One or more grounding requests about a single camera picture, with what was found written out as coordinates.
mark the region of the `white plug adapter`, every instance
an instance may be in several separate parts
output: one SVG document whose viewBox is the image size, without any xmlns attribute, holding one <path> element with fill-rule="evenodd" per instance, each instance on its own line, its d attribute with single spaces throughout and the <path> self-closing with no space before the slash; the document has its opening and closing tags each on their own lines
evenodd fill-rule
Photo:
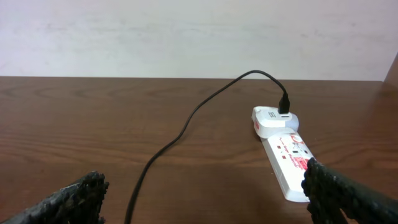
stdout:
<svg viewBox="0 0 398 224">
<path fill-rule="evenodd" d="M 279 114 L 277 108 L 257 106 L 252 120 L 286 200 L 309 202 L 301 182 L 313 155 L 297 132 L 297 116 Z"/>
</svg>

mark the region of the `cable connector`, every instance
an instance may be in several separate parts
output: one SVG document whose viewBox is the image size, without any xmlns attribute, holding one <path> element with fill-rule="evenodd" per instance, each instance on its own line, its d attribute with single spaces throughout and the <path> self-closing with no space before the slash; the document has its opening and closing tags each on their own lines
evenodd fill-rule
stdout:
<svg viewBox="0 0 398 224">
<path fill-rule="evenodd" d="M 287 96 L 287 93 L 284 93 L 284 95 L 279 101 L 278 113 L 287 114 L 289 112 L 289 108 L 290 108 L 289 97 Z"/>
</svg>

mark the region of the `cable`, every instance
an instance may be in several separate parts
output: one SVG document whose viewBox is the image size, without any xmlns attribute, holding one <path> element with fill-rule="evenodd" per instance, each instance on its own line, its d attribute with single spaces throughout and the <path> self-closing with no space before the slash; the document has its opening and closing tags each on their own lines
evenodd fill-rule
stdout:
<svg viewBox="0 0 398 224">
<path fill-rule="evenodd" d="M 188 117 L 187 121 L 185 122 L 180 134 L 170 143 L 168 143 L 166 146 L 164 146 L 161 150 L 159 150 L 158 152 L 156 152 L 156 154 L 154 156 L 152 156 L 151 159 L 149 159 L 148 163 L 145 165 L 144 170 L 142 170 L 142 173 L 137 181 L 137 184 L 134 188 L 134 191 L 132 192 L 131 198 L 130 198 L 130 202 L 129 205 L 127 207 L 127 211 L 126 211 L 126 217 L 124 218 L 124 224 L 130 224 L 131 223 L 131 218 L 132 218 L 132 212 L 134 210 L 134 206 L 136 204 L 137 201 L 137 197 L 138 197 L 138 193 L 139 190 L 141 188 L 142 185 L 142 181 L 144 180 L 144 177 L 150 167 L 150 165 L 152 165 L 152 163 L 159 157 L 161 156 L 170 146 L 172 146 L 175 142 L 177 142 L 182 134 L 185 132 L 192 116 L 197 112 L 197 110 L 203 106 L 205 103 L 207 103 L 207 101 L 211 100 L 213 97 L 215 97 L 217 94 L 221 93 L 222 91 L 224 91 L 225 89 L 227 89 L 228 87 L 230 87 L 231 85 L 233 85 L 234 83 L 236 83 L 237 81 L 239 81 L 240 79 L 242 79 L 243 77 L 250 75 L 252 73 L 260 73 L 262 75 L 265 75 L 266 77 L 268 77 L 269 79 L 271 79 L 272 81 L 274 81 L 277 85 L 279 85 L 279 87 L 283 90 L 284 94 L 282 99 L 279 102 L 279 111 L 283 111 L 285 113 L 289 112 L 289 99 L 287 98 L 287 92 L 285 87 L 278 81 L 276 80 L 274 77 L 272 77 L 270 74 L 260 71 L 260 70 L 253 70 L 250 72 L 246 72 L 245 74 L 239 76 L 238 78 L 234 79 L 232 82 L 230 82 L 229 84 L 227 84 L 226 86 L 224 86 L 223 88 L 219 89 L 217 92 L 213 93 L 211 96 L 209 96 L 207 99 L 203 100 L 203 102 L 201 102 L 191 113 L 191 115 Z"/>
</svg>

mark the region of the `wooden table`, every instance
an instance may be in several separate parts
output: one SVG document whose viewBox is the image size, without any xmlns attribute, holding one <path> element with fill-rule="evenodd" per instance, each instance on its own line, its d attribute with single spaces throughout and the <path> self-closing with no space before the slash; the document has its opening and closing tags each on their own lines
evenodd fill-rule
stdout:
<svg viewBox="0 0 398 224">
<path fill-rule="evenodd" d="M 0 78 L 0 220 L 91 170 L 110 182 L 101 214 L 122 223 L 144 164 L 228 80 Z M 382 82 L 283 81 L 315 157 L 398 198 L 398 91 Z M 133 223 L 310 223 L 283 198 L 251 113 L 277 106 L 269 80 L 242 80 L 193 117 L 150 168 Z"/>
</svg>

